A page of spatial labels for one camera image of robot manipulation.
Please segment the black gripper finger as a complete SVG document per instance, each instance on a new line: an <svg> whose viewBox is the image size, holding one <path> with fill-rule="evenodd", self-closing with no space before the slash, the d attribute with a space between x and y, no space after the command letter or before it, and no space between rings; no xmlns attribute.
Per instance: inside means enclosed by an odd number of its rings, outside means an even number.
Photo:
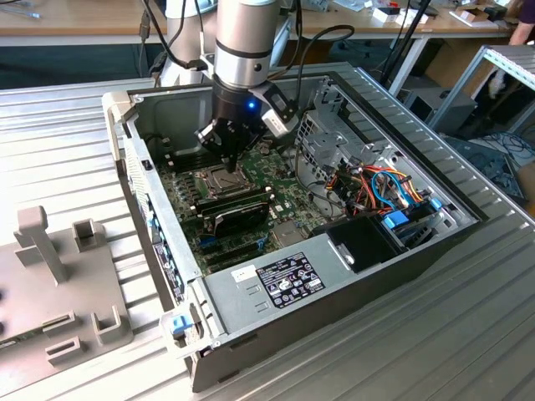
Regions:
<svg viewBox="0 0 535 401"><path fill-rule="evenodd" d="M228 139L227 121L214 119L204 129L196 132L196 138L203 148L221 160L230 171L230 140Z"/></svg>
<svg viewBox="0 0 535 401"><path fill-rule="evenodd" d="M265 128L258 129L238 129L229 134L229 155L227 170L233 172L236 169L237 161L243 153L251 150L256 143L266 134Z"/></svg>

